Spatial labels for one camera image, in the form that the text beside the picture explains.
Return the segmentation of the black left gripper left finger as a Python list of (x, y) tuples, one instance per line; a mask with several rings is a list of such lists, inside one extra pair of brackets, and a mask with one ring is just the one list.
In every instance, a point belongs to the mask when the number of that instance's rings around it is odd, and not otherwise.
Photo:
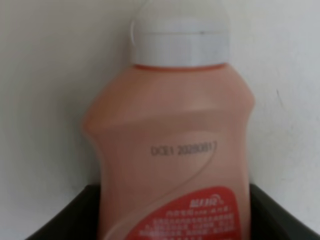
[(101, 187), (87, 185), (61, 212), (29, 240), (96, 240)]

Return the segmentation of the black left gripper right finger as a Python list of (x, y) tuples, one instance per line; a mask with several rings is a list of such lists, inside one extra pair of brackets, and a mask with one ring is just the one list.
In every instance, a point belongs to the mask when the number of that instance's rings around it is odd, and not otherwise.
[(252, 240), (320, 240), (320, 235), (282, 208), (257, 185), (250, 185)]

